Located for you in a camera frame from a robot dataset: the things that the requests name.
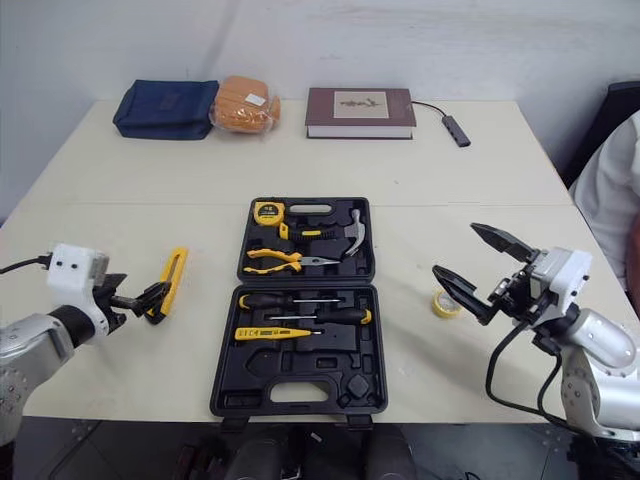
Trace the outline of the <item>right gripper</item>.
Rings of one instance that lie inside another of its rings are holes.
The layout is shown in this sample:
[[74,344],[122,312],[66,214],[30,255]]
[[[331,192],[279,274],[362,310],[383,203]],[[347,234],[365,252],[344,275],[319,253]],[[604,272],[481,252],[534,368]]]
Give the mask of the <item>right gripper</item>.
[[490,305],[475,296],[475,285],[445,267],[432,267],[436,280],[454,301],[483,326],[488,325],[499,312],[518,321],[538,321],[546,306],[546,284],[535,273],[537,265],[532,262],[534,249],[496,227],[476,222],[471,223],[470,227],[496,251],[527,264],[511,277],[499,282],[488,297]]

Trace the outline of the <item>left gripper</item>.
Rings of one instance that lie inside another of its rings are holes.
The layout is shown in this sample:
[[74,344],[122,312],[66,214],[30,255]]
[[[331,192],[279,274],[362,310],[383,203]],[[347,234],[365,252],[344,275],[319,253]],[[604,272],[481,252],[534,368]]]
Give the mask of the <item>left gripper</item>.
[[104,276],[101,285],[93,287],[93,298],[106,317],[109,331],[117,330],[126,321],[126,315],[115,309],[131,310],[136,317],[144,316],[147,320],[154,320],[155,309],[164,302],[171,289],[170,282],[156,282],[136,298],[117,296],[117,288],[126,277],[124,273],[109,273]]

